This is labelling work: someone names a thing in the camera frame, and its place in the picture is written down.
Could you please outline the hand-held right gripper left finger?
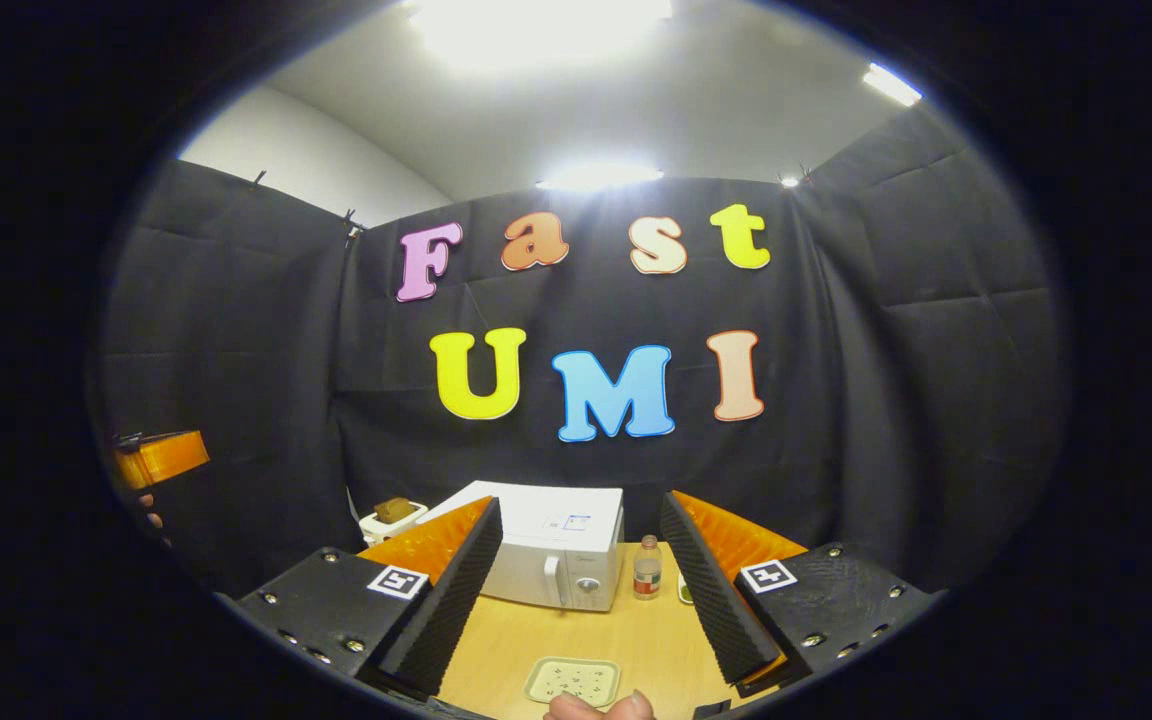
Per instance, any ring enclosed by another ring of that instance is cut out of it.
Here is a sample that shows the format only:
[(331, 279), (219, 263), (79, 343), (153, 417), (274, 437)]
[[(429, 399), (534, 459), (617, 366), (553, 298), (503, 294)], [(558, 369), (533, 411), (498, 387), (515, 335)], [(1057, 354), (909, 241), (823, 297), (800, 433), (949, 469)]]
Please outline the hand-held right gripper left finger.
[(482, 497), (361, 553), (321, 547), (234, 602), (289, 655), (416, 702), (445, 670), (502, 541)]

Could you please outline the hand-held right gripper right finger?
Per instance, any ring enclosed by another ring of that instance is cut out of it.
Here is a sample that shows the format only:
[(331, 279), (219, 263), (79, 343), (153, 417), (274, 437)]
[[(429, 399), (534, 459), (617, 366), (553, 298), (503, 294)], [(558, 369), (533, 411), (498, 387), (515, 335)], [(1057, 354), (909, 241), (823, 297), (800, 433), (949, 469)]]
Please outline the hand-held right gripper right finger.
[(684, 492), (664, 497), (659, 520), (733, 687), (778, 688), (832, 673), (943, 597), (852, 544), (806, 548)]

